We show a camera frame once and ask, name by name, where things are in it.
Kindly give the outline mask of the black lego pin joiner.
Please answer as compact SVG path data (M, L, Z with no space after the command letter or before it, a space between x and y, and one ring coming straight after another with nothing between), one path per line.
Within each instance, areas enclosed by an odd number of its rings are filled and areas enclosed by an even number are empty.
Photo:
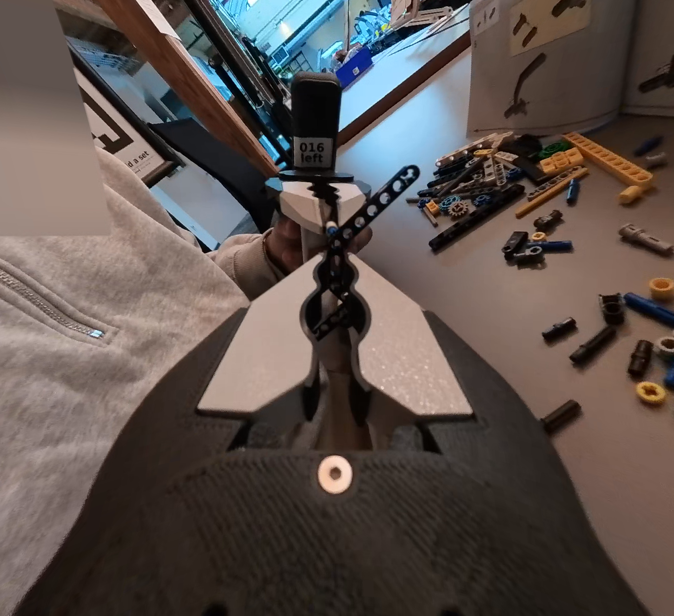
M649 369L653 356L654 344L651 341L639 340L629 356L627 372L633 379L641 379Z
M600 294L598 301L606 324L620 326L625 322L625 303L622 294Z

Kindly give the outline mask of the framed black white poster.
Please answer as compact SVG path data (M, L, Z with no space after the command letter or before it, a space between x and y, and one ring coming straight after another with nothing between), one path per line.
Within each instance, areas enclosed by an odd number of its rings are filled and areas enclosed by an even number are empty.
M95 145L117 157L149 188L183 167L184 161L80 53L71 46L69 51Z

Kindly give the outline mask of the person's grey sweatshirt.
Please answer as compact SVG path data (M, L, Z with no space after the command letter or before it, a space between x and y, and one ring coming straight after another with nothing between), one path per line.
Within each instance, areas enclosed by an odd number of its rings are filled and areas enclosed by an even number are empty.
M1 239L1 614L63 543L119 432L249 300L96 148L111 233Z

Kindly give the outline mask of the person's left forearm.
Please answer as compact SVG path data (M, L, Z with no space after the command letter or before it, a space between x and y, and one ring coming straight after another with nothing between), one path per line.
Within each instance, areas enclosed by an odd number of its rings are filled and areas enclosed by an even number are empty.
M245 294L257 299L285 279L286 271L267 252L267 239L273 233L246 233L227 238L217 250L208 252L211 259Z

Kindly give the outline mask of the pile of lego pieces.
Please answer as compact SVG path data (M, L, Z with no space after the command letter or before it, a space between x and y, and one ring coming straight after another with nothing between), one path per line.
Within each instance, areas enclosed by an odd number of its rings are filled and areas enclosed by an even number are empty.
M565 134L564 139L573 145L576 153L592 164L602 167L603 170L627 185L628 188L636 188L640 192L647 192L653 188L653 174L645 168L577 132ZM516 211L516 218L521 219L526 216L559 194L574 178L583 178L587 174L588 168L583 163L578 166L570 166L552 180L544 183L535 193L528 195L526 203ZM436 254L447 248L463 235L479 226L482 221L510 206L523 194L524 186L519 183L512 183L503 190L495 192L491 195L488 203L473 208L456 223L433 237L428 242L430 250Z

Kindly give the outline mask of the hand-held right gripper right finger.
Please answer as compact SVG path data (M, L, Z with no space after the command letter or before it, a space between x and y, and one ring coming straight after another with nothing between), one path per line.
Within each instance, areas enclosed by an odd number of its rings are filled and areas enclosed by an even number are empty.
M354 294L365 306L353 344L353 372L370 426L399 426L473 416L473 408L424 310L354 254Z

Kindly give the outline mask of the grey lego axle connector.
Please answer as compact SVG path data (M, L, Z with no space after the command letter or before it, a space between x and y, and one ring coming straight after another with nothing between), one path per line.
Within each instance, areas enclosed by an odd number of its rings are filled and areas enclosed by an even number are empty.
M662 256L673 255L673 243L665 241L635 224L627 223L617 231L623 241L647 248Z

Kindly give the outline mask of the blue plastic bin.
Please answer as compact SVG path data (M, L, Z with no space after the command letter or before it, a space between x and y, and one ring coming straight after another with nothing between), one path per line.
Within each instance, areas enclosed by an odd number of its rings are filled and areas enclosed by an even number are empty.
M373 58L368 46L352 48L343 63L336 69L336 77L343 90L359 80L373 66Z

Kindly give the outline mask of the long black lego connector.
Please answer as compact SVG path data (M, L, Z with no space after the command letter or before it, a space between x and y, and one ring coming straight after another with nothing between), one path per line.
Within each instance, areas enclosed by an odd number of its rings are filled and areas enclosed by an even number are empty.
M575 366L584 366L602 353L617 338L615 326L607 325L569 355Z

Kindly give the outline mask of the black bent lego beam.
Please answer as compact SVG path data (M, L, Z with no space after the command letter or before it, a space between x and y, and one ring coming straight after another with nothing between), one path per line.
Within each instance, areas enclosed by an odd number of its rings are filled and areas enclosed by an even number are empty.
M300 309L300 321L312 341L320 342L337 328L354 328L358 334L366 331L369 308L356 290L357 270L349 260L350 244L413 185L419 175L416 165L398 170L328 238L327 250L316 266L316 289Z

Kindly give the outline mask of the person's left hand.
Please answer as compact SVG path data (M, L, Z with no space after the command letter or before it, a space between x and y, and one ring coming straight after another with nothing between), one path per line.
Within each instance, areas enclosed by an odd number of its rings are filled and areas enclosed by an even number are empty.
M315 242L311 247L302 239L300 225L285 215L278 215L264 241L265 253L275 267L288 275L308 259L327 250L325 243Z

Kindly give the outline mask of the wooden pillar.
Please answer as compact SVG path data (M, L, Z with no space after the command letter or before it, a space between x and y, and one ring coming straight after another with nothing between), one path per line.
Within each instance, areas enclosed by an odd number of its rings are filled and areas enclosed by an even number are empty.
M278 169L256 136L207 80L177 37L163 33L148 1L95 0L211 135L245 157L266 178Z

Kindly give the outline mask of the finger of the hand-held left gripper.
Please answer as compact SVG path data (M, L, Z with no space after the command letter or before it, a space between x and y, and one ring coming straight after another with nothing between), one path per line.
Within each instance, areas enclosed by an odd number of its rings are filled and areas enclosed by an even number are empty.
M328 186L328 222L345 224L365 203L366 195L356 184Z
M310 232L324 232L324 208L322 201L310 188L283 188L280 211L300 227Z

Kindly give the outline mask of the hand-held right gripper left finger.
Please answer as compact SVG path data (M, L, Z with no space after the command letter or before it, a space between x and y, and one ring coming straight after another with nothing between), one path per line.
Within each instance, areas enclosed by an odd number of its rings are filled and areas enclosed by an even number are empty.
M319 394L317 357L300 309L317 288L315 256L254 300L198 402L201 415L305 421Z

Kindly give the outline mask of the short black lego pin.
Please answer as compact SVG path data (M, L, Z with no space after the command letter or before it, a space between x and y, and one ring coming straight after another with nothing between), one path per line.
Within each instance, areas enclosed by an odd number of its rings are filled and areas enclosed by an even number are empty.
M568 400L540 418L539 422L546 435L553 435L575 421L581 414L580 403Z
M577 330L577 323L573 317L567 317L566 319L553 324L548 329L542 332L542 338L545 342L558 341L559 339L567 336L570 333L573 333Z

